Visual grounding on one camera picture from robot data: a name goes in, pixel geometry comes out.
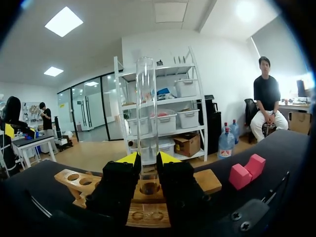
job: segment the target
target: blue water bottle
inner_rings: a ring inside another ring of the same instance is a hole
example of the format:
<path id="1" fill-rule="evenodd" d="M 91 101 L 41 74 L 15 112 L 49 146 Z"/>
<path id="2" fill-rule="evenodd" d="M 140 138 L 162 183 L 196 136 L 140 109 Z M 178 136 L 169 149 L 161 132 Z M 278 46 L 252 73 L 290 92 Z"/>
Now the blue water bottle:
<path id="1" fill-rule="evenodd" d="M 239 126 L 236 123 L 236 119 L 233 120 L 233 124 L 229 125 L 229 127 L 231 128 L 231 133 L 235 137 L 235 144 L 237 144 L 239 142 L 240 131 L 239 131 Z"/>
<path id="2" fill-rule="evenodd" d="M 231 157 L 233 154 L 233 149 L 235 145 L 235 137 L 234 135 L 229 132 L 229 128 L 225 128 L 225 133 L 219 137 L 218 142 L 218 159 L 224 159 L 227 157 Z"/>
<path id="3" fill-rule="evenodd" d="M 231 128 L 228 127 L 227 122 L 224 123 L 224 127 L 222 128 L 222 133 L 225 133 L 225 128 L 228 128 L 229 132 L 231 132 Z"/>

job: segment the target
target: cardboard box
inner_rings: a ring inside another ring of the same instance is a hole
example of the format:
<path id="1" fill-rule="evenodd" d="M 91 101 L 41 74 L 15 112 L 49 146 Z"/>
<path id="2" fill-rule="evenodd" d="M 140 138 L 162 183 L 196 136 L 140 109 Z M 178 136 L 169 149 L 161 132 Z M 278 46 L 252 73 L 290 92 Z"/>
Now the cardboard box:
<path id="1" fill-rule="evenodd" d="M 290 112 L 288 114 L 289 129 L 291 131 L 309 134 L 312 115 L 308 113 Z"/>
<path id="2" fill-rule="evenodd" d="M 200 135 L 199 133 L 186 133 L 173 138 L 176 145 L 174 152 L 191 157 L 200 151 Z"/>

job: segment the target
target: man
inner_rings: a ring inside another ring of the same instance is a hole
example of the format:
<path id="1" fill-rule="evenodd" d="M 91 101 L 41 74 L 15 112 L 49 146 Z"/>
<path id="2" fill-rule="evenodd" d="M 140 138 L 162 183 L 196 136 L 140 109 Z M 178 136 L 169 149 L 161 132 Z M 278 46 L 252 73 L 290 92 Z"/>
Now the man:
<path id="1" fill-rule="evenodd" d="M 54 131 L 51 125 L 50 109 L 46 108 L 46 105 L 44 102 L 41 102 L 39 104 L 39 108 L 44 111 L 41 113 L 41 117 L 43 118 L 43 128 L 44 128 L 45 135 L 54 136 Z M 50 143 L 51 143 L 51 147 L 53 148 L 54 154 L 57 154 L 58 150 L 57 150 L 54 140 L 52 140 Z"/>
<path id="2" fill-rule="evenodd" d="M 288 129 L 288 122 L 285 117 L 278 111 L 278 102 L 280 101 L 280 91 L 277 80 L 269 75 L 270 60 L 267 57 L 259 59 L 261 76 L 259 76 L 254 84 L 254 99 L 257 100 L 259 111 L 253 117 L 250 127 L 252 133 L 258 142 L 264 139 L 262 133 L 262 125 L 264 123 L 276 125 L 277 129 Z"/>

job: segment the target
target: pink foam block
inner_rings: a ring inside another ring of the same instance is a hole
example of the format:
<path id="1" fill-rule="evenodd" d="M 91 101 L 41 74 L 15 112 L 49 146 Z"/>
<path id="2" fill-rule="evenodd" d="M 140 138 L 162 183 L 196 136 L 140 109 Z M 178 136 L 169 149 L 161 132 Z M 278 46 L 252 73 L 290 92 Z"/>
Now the pink foam block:
<path id="1" fill-rule="evenodd" d="M 232 166 L 229 182 L 237 189 L 242 189 L 250 183 L 252 175 L 241 164 Z"/>
<path id="2" fill-rule="evenodd" d="M 250 157 L 248 164 L 245 165 L 245 169 L 249 171 L 249 173 L 252 175 L 252 180 L 254 180 L 262 173 L 265 164 L 265 159 L 257 154 L 253 154 Z"/>

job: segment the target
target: clear glass tube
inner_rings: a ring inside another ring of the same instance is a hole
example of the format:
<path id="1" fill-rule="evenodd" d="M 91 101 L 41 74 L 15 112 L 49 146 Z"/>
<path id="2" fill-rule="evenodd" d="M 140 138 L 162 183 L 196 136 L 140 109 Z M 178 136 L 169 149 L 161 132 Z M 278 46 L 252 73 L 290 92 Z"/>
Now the clear glass tube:
<path id="1" fill-rule="evenodd" d="M 140 175 L 141 192 L 153 194 L 159 190 L 155 163 L 158 151 L 157 89 L 155 63 L 152 58 L 142 57 L 136 64 L 136 117 L 137 145 L 142 160 Z"/>

